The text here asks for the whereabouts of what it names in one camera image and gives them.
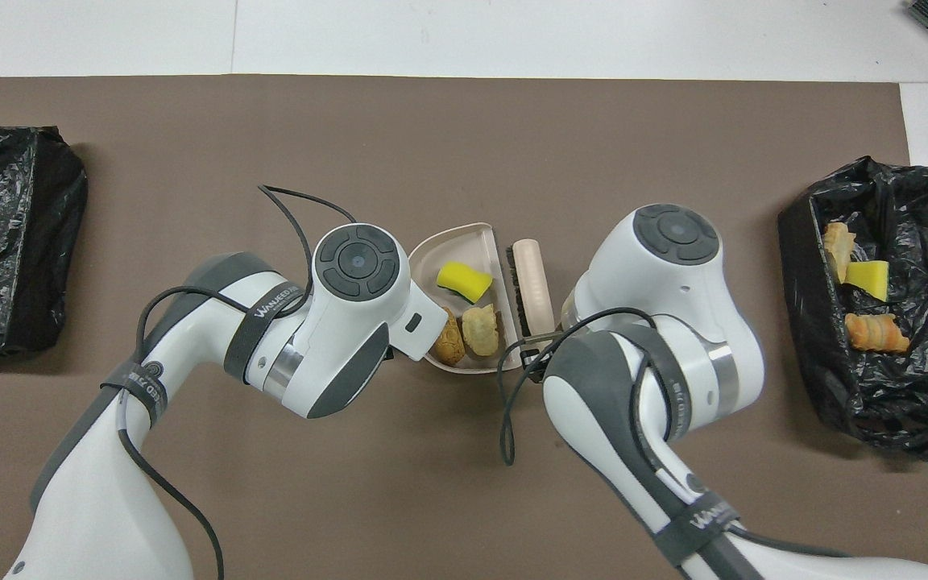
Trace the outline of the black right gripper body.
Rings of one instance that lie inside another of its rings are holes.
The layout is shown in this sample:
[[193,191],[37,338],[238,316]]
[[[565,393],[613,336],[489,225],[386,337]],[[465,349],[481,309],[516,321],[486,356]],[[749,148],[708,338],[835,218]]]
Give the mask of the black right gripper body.
[[545,368],[553,355],[552,345],[561,335],[539,333],[522,339],[522,363],[528,381],[544,381]]

